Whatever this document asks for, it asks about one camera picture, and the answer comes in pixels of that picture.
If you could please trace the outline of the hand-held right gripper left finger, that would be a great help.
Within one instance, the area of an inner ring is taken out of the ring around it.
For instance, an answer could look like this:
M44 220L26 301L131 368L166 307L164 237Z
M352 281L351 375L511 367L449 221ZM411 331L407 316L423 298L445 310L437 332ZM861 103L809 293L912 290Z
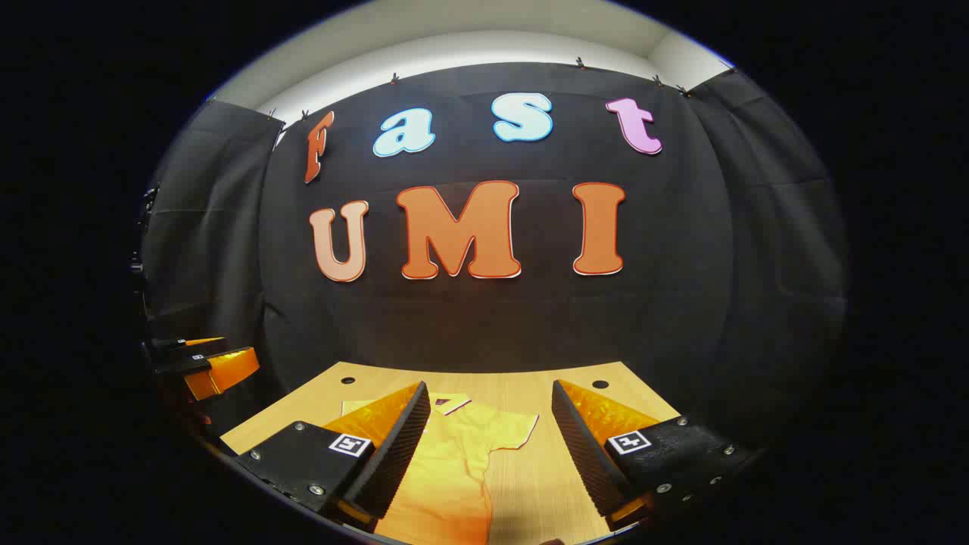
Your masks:
M235 463L305 510L371 530L397 496L431 411L419 381L328 424L284 425Z

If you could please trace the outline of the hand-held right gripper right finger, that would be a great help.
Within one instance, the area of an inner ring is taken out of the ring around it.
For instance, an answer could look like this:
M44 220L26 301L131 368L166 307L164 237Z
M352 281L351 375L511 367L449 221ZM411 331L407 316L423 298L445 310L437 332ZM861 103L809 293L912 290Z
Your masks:
M556 380L551 411L595 510L617 531L677 519L761 458L703 419L659 420Z

